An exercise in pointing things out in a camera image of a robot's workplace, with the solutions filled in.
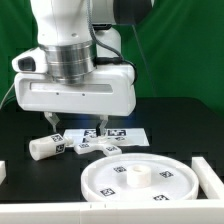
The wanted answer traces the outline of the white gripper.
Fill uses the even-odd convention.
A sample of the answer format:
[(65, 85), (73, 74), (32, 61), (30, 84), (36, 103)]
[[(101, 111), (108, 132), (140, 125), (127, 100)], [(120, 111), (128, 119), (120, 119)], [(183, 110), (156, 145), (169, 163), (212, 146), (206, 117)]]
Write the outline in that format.
[(106, 134), (108, 116), (128, 116), (135, 108), (133, 82), (132, 66), (111, 64), (86, 74), (81, 84), (63, 85), (43, 74), (29, 73), (18, 73), (14, 81), (20, 107), (45, 112), (54, 133), (60, 121), (54, 112), (101, 115), (97, 137)]

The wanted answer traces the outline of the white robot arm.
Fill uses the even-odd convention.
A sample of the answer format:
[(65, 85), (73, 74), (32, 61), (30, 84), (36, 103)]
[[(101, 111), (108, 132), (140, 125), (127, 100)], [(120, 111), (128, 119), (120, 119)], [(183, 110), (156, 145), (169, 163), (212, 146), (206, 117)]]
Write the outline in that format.
[(17, 102), (42, 111), (98, 115), (103, 136), (110, 116), (128, 116), (136, 105), (136, 67), (121, 54), (115, 25), (136, 25), (154, 0), (30, 0), (38, 47), (12, 61)]

